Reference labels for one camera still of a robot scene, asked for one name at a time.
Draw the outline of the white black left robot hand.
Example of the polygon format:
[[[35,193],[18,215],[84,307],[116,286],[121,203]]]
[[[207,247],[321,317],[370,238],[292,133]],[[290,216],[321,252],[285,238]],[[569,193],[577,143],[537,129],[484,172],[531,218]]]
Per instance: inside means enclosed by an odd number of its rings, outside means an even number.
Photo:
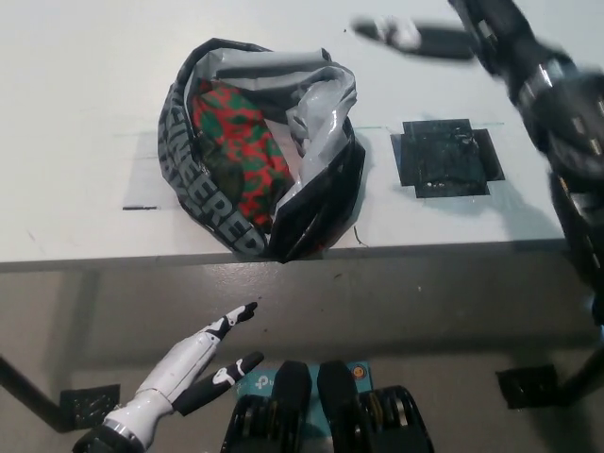
[[[176,343],[159,361],[134,397],[111,411],[103,424],[126,437],[150,446],[159,420],[178,412],[187,415],[209,404],[258,366],[264,359],[253,352],[202,378],[218,345],[238,324],[251,319],[256,302],[242,305],[193,335]]]

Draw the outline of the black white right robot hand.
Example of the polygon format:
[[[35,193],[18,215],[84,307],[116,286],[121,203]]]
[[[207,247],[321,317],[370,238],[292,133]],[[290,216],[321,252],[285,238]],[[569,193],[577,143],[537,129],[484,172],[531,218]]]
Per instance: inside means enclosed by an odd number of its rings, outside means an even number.
[[[562,50],[539,42],[529,21],[513,1],[451,1],[460,27],[403,21],[392,17],[360,17],[352,30],[394,51],[427,59],[477,59],[493,77],[504,81],[516,104],[523,86],[542,68],[573,61]]]

